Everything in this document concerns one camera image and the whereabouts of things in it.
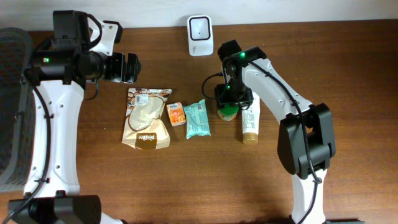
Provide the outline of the green lid jar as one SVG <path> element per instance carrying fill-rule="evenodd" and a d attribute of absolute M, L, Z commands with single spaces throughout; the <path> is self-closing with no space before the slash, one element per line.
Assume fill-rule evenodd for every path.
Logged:
<path fill-rule="evenodd" d="M 232 121 L 235 119 L 239 108 L 237 106 L 223 105 L 218 109 L 218 116 L 223 121 Z"/>

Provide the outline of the white cream tube gold cap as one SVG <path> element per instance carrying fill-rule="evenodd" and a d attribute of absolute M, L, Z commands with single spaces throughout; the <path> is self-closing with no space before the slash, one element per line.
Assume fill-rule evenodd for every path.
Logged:
<path fill-rule="evenodd" d="M 252 94 L 251 106 L 242 111 L 243 143 L 247 145 L 257 144 L 259 137 L 260 97 L 255 92 Z"/>

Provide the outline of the teal snack packet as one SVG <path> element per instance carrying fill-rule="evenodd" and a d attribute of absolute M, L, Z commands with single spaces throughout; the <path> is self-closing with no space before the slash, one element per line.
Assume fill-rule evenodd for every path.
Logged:
<path fill-rule="evenodd" d="M 187 139 L 190 139 L 194 136 L 211 135 L 204 99 L 200 100 L 198 103 L 184 106 L 183 110 L 185 112 L 185 117 L 187 121 Z"/>

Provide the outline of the orange tissue pack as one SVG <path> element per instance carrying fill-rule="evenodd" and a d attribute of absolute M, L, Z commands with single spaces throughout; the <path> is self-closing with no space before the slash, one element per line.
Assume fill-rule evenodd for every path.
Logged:
<path fill-rule="evenodd" d="M 172 126 L 180 126 L 186 123 L 185 112 L 181 102 L 168 104 L 166 107 Z"/>

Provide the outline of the tan bread bag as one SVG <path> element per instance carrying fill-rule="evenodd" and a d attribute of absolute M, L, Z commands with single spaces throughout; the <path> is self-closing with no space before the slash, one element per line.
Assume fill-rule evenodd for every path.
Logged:
<path fill-rule="evenodd" d="M 171 93 L 171 89 L 128 89 L 123 144 L 139 150 L 169 147 L 162 113 Z"/>

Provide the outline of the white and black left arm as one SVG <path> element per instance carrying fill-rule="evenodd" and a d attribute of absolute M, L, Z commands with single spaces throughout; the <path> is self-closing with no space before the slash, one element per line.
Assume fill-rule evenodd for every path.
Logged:
<path fill-rule="evenodd" d="M 97 195 L 81 195 L 76 169 L 78 117 L 89 83 L 133 83 L 135 54 L 116 53 L 123 27 L 81 11 L 54 11 L 52 36 L 1 30 L 1 190 L 16 223 L 116 223 Z"/>

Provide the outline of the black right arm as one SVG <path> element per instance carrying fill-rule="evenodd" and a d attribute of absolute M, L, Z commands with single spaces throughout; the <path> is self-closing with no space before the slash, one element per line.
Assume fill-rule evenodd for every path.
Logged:
<path fill-rule="evenodd" d="M 279 124 L 277 153 L 292 176 L 291 222 L 326 223 L 323 181 L 336 152 L 331 110 L 298 94 L 259 47 L 242 50 L 236 40 L 230 40 L 221 44 L 217 54 L 224 78 L 215 88 L 218 109 L 248 110 L 254 97 L 259 97 Z"/>

